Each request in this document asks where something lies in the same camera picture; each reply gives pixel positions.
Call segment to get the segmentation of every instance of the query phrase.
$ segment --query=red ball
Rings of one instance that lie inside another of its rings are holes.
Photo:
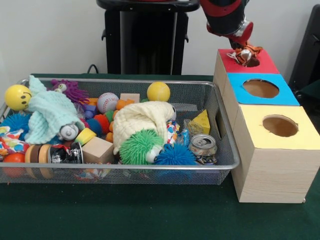
[[[102,128],[102,133],[107,134],[109,132],[109,120],[104,114],[95,115],[94,119],[97,120]]]
[[[22,153],[13,153],[6,156],[3,160],[4,163],[24,163],[25,155]],[[25,173],[23,167],[4,167],[3,172],[10,178],[19,178]]]

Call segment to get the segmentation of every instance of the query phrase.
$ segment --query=cream knit toy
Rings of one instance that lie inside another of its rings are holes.
[[[80,130],[85,125],[77,116],[70,99],[57,91],[47,91],[38,78],[30,76],[29,89],[32,97],[27,110],[33,112],[29,120],[29,132],[25,136],[28,144],[45,144],[53,139],[61,127],[75,124]]]
[[[125,140],[143,129],[155,130],[165,144],[168,137],[166,123],[174,115],[173,106],[164,101],[147,101],[125,106],[114,118],[113,153],[116,155]]]

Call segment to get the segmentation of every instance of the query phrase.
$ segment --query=yellow cheese toy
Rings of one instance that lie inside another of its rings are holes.
[[[204,134],[209,134],[210,132],[210,123],[208,118],[207,110],[204,110],[202,113],[200,113],[198,116],[196,116],[192,122],[200,125],[203,128]]]

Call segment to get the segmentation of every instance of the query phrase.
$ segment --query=mint green cloth toy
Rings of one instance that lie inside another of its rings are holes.
[[[29,120],[29,132],[25,135],[28,144],[45,144],[53,139],[61,127],[74,123],[79,130],[85,128],[78,118],[74,104],[63,93],[47,91],[34,76],[29,77],[32,97],[27,111],[33,112]]]

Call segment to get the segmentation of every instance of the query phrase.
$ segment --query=purple spiky toy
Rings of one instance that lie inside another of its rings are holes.
[[[68,81],[64,79],[58,81],[56,79],[52,79],[51,84],[53,85],[51,88],[52,91],[65,94],[71,102],[80,104],[81,106],[89,103],[88,92],[86,90],[79,89],[77,81]]]

